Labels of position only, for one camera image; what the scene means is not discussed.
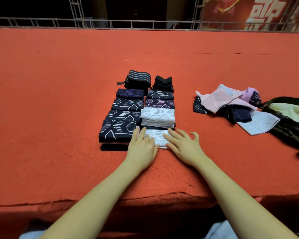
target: hand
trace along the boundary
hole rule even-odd
[[[164,138],[169,141],[166,146],[172,150],[181,161],[195,167],[201,159],[206,157],[199,145],[199,135],[196,132],[191,132],[190,134],[194,136],[192,140],[186,132],[180,129],[177,129],[177,131],[181,135],[172,129],[168,129],[171,136],[163,134]]]
[[[144,127],[137,138],[139,127],[137,127],[132,135],[130,144],[128,145],[128,154],[125,161],[135,166],[139,172],[146,169],[153,161],[157,154],[159,145],[154,145],[154,138],[145,135],[146,128]]]

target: person's left arm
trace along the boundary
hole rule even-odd
[[[41,239],[97,238],[121,194],[156,156],[159,146],[154,146],[154,139],[148,135],[144,138],[145,130],[138,138],[139,128],[134,130],[123,163],[60,217]]]

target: red surface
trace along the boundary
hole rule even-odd
[[[195,91],[254,87],[299,97],[299,34],[0,29],[0,216],[55,220],[123,161],[98,133],[130,69],[172,76],[177,127],[254,197],[299,196],[297,150],[193,112]],[[167,150],[118,203],[158,210],[215,203]]]

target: forearm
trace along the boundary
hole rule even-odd
[[[208,183],[239,238],[298,238],[211,159],[199,159],[196,169]]]
[[[41,238],[95,239],[116,201],[140,171],[123,162],[58,219]]]

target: person's right arm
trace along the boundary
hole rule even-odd
[[[192,140],[182,130],[177,129],[181,135],[168,131],[172,136],[164,134],[167,147],[200,172],[238,238],[298,238],[204,154],[197,133],[191,132]]]

